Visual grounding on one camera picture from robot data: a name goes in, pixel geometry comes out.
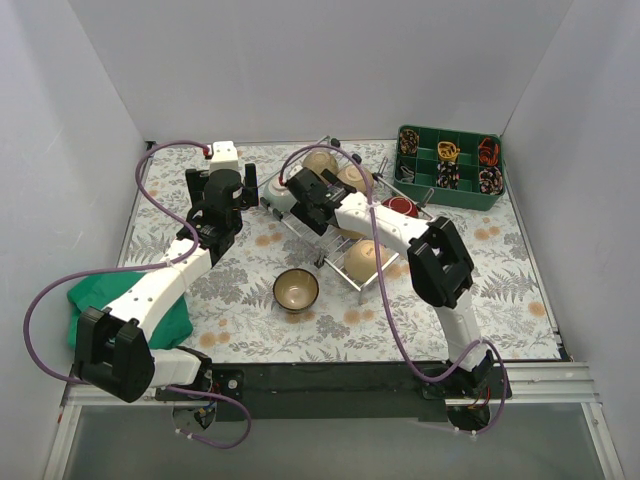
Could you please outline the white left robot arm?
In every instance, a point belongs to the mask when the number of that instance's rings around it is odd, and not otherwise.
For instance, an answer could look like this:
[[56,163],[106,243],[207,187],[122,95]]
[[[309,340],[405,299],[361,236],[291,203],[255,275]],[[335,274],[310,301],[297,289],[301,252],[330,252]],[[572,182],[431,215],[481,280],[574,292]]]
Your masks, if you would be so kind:
[[189,169],[186,179],[192,208],[164,267],[146,273],[104,308],[85,309],[77,323],[74,374],[128,403],[150,388],[178,386],[193,400],[212,390],[208,356],[187,347],[154,349],[149,342],[169,309],[233,245],[242,211],[259,203],[258,182],[252,163],[243,173]]

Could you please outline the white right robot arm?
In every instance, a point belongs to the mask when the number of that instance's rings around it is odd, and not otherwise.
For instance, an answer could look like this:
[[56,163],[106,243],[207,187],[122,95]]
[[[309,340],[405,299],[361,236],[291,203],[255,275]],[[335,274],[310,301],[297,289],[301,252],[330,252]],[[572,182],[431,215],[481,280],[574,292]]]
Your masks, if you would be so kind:
[[392,336],[414,375],[464,397],[484,392],[498,355],[480,333],[472,308],[474,263],[455,225],[442,216],[426,221],[403,215],[337,179],[327,184],[307,168],[280,184],[296,200],[291,213],[317,234],[334,225],[369,236],[376,248],[384,246],[406,259],[413,290],[436,312],[449,355],[439,374],[429,376],[418,369],[402,344],[386,287],[380,284]]

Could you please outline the beige bowl white flower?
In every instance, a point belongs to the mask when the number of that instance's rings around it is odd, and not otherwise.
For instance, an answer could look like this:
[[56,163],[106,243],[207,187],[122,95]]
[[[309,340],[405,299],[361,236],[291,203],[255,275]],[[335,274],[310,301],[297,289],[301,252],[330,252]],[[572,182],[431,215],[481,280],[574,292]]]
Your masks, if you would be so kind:
[[366,183],[369,183],[369,185],[372,186],[374,179],[372,173],[366,167],[363,168],[363,171],[364,174],[361,174],[360,170],[356,166],[350,164],[338,172],[337,178],[344,184],[350,185],[357,191],[366,194]]

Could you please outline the beige bowl bird motif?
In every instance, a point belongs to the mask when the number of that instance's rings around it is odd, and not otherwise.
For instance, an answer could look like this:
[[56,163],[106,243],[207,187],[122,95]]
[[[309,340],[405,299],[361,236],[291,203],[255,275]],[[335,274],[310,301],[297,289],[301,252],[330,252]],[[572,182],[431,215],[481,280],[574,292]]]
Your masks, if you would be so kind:
[[374,241],[362,239],[347,250],[344,268],[352,280],[364,283],[377,272],[376,258]]

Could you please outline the olive beige plain bowl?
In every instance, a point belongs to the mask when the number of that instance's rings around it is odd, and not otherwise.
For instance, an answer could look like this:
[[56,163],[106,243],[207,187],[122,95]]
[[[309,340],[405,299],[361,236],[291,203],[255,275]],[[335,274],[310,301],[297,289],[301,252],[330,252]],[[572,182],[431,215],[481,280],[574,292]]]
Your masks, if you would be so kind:
[[339,165],[336,157],[326,150],[312,150],[304,158],[302,166],[313,171],[324,182],[326,182],[326,179],[322,176],[322,173],[325,170],[334,176],[339,173]]

